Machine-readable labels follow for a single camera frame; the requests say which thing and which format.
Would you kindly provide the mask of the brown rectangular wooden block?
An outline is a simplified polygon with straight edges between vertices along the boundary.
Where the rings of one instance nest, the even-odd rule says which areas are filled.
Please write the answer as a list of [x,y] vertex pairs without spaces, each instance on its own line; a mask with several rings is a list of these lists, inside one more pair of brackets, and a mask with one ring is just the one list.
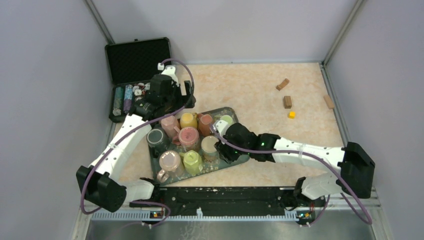
[[292,98],[289,95],[283,97],[283,106],[285,109],[291,109],[293,106]]

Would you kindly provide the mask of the terracotta upside-down mug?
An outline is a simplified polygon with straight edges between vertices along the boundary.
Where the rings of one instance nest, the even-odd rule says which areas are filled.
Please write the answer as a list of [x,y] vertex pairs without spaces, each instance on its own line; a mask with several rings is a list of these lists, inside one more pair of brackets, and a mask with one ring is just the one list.
[[198,131],[204,137],[211,135],[210,125],[213,123],[213,118],[210,114],[198,115]]

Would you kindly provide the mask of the light pink glass mug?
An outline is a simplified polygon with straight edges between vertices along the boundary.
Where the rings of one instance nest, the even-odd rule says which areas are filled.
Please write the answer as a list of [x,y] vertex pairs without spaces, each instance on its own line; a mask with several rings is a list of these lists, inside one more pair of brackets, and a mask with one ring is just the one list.
[[159,157],[159,166],[160,171],[156,179],[160,183],[164,183],[169,178],[181,177],[185,172],[181,156],[174,150],[167,150]]

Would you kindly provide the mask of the cream patterned mug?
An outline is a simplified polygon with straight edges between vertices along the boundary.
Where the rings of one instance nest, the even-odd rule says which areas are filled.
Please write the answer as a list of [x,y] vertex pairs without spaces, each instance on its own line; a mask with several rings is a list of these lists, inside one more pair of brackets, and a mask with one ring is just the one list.
[[219,162],[220,155],[215,147],[219,140],[215,136],[206,136],[201,141],[202,157],[205,163],[214,165]]

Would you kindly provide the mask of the teal floral serving tray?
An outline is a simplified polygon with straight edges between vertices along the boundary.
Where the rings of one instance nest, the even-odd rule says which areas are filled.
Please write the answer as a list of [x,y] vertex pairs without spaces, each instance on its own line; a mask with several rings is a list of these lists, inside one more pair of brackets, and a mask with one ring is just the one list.
[[[220,107],[217,109],[213,109],[213,110],[209,110],[203,113],[204,115],[209,114],[213,120],[216,122],[218,120],[220,120],[221,117],[228,115],[229,117],[232,118],[234,123],[237,123],[239,121],[237,114],[235,112],[235,110],[231,107]],[[157,179],[157,174],[160,172],[161,167],[160,167],[160,163],[159,163],[159,152],[152,147],[148,148],[149,150],[149,156],[150,156],[150,163],[151,163],[151,169],[152,169],[152,173],[154,174],[153,179],[156,182],[159,182],[159,180]],[[187,171],[184,171],[182,173],[182,175],[180,176],[170,176],[168,177],[167,180],[165,180],[164,182],[161,183],[162,186],[164,185],[169,185],[172,183],[176,183],[176,182],[180,182],[180,181],[184,181],[186,179],[190,179],[190,178],[194,178],[194,177],[198,177],[198,176],[202,176],[208,173],[212,173],[212,172],[216,172],[216,171],[220,171],[226,168],[230,168],[236,165],[240,165],[243,163],[246,163],[250,158],[248,157],[248,155],[241,155],[239,153],[234,153],[234,154],[230,154],[229,157],[225,157],[223,155],[219,156],[219,160],[213,164],[209,164],[205,161],[202,162],[202,170],[195,174],[195,175],[191,175],[190,173],[188,173]]]

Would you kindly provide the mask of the small yellow cube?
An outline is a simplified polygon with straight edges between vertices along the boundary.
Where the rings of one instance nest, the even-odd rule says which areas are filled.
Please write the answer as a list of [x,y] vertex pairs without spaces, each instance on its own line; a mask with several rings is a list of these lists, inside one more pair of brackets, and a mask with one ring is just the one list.
[[288,114],[289,119],[294,119],[296,117],[296,113],[294,111],[290,111]]

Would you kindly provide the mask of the black upside-down mug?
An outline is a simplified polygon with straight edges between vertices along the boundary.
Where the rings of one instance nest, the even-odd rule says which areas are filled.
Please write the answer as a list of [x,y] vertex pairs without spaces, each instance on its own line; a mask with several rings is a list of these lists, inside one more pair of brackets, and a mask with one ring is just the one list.
[[171,142],[167,134],[160,128],[152,129],[146,136],[147,144],[158,151],[166,151]]

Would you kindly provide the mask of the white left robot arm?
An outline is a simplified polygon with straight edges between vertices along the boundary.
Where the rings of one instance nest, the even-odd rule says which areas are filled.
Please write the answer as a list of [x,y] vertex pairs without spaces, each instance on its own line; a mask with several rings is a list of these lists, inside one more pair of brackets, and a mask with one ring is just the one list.
[[169,73],[156,74],[150,80],[145,96],[135,101],[116,136],[88,167],[80,166],[76,179],[81,192],[80,209],[85,215],[105,209],[116,212],[126,202],[142,200],[154,207],[160,202],[160,193],[148,180],[120,183],[122,170],[139,142],[152,130],[152,125],[194,107],[194,79],[181,84]]

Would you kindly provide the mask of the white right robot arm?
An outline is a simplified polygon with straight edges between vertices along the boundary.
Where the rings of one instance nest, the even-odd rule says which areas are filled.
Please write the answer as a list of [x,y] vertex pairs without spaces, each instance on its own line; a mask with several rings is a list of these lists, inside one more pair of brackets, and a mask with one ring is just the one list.
[[211,130],[218,138],[216,149],[228,163],[248,156],[258,162],[298,164],[324,171],[297,180],[293,200],[299,206],[342,192],[358,199],[371,197],[376,165],[358,143],[340,147],[310,145],[271,133],[256,135],[239,122],[229,124],[224,120],[214,123]]

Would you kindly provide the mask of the lime green faceted mug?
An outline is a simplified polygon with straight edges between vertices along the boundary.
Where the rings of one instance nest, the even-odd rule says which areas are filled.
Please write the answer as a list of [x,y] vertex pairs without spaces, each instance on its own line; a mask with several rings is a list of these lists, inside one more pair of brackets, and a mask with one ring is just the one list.
[[203,170],[203,161],[200,154],[194,150],[186,152],[183,156],[185,170],[192,176],[195,176]]

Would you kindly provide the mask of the pink upside-down mug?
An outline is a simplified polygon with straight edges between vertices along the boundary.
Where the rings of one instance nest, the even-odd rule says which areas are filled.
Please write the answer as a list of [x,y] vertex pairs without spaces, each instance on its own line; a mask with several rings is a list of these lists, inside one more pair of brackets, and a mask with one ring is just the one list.
[[181,130],[180,123],[174,115],[162,119],[160,124],[169,138],[176,137]]

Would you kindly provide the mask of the red-bottomed glass mug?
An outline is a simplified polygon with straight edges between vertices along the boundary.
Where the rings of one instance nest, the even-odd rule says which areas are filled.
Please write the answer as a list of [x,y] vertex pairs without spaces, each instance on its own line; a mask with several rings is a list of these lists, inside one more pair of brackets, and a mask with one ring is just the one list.
[[173,137],[172,143],[181,146],[185,152],[198,152],[200,150],[199,132],[194,127],[184,127]]

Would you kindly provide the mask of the black poker chip case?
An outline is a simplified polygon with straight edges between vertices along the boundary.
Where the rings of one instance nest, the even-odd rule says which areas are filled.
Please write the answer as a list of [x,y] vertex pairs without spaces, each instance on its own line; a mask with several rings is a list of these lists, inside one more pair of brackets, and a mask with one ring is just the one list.
[[[148,83],[159,73],[158,63],[172,57],[171,43],[167,37],[108,44],[104,47],[109,76],[112,82],[112,94],[109,108],[109,119],[113,123],[125,120],[124,93],[127,85]],[[121,89],[120,115],[114,115],[115,92]]]

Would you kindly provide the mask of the light green mug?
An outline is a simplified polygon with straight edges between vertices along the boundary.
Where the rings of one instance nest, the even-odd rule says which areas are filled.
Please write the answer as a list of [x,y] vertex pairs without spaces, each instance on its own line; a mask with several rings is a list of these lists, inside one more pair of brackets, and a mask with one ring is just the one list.
[[227,115],[227,114],[226,115],[222,115],[220,117],[220,120],[227,122],[229,125],[232,125],[232,124],[235,123],[234,119],[230,115]]

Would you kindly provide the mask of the curved brown wooden block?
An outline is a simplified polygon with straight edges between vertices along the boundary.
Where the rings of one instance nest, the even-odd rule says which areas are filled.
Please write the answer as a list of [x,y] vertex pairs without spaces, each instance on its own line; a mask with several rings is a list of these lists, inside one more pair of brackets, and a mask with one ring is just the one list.
[[275,88],[278,91],[281,91],[283,88],[285,88],[290,83],[290,80],[285,78],[280,84],[278,84]]

